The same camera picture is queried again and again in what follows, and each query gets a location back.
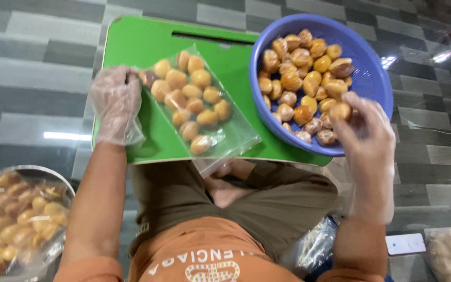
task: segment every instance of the plastic glove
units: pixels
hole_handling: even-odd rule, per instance
[[[95,143],[132,145],[145,139],[137,114],[142,103],[137,73],[127,66],[101,70],[88,91],[100,124]]]
[[[332,120],[355,184],[350,214],[375,223],[390,223],[394,214],[394,131],[377,102],[354,93],[346,93],[342,100],[358,110],[350,123]]]

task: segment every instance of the metal bowl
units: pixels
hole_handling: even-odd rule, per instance
[[[72,189],[71,184],[60,174],[57,172],[33,165],[22,165],[22,166],[14,166],[9,167],[0,171],[1,173],[9,170],[14,170],[20,173],[26,180],[32,182],[33,180],[38,181],[54,181],[61,182],[66,185],[65,192],[65,205],[70,207],[72,198],[76,195],[74,190]],[[21,267],[13,267],[9,273],[6,275],[0,276],[1,282],[22,282],[22,281],[37,281],[40,277],[46,274],[48,266],[53,263],[53,261],[62,253],[64,248],[65,234],[59,236],[59,238],[53,240],[53,242],[44,246],[41,249],[43,255],[41,256],[42,263],[40,261],[38,267],[32,268],[21,268]]]

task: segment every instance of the floor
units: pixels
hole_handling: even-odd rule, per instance
[[[0,169],[34,164],[80,180],[91,155],[86,101],[109,23],[144,15],[260,32],[300,12],[332,17],[383,58],[394,89],[395,216],[388,234],[451,226],[451,0],[0,0]],[[323,173],[342,191],[343,159]],[[128,184],[121,253],[134,237]],[[128,259],[120,256],[124,272]],[[397,281],[434,281],[420,255],[392,257]],[[50,271],[48,280],[53,276]]]

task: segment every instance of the smartphone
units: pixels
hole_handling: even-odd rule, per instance
[[[425,252],[424,238],[420,233],[386,236],[390,255]]]

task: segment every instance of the sleeve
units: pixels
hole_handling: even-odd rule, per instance
[[[88,257],[61,266],[53,281],[123,282],[123,269],[111,257]]]
[[[316,184],[330,191],[337,190],[325,176],[277,163],[257,163],[247,179],[249,185],[261,190],[300,182]]]
[[[323,272],[316,282],[384,282],[384,277],[355,269],[331,269]]]

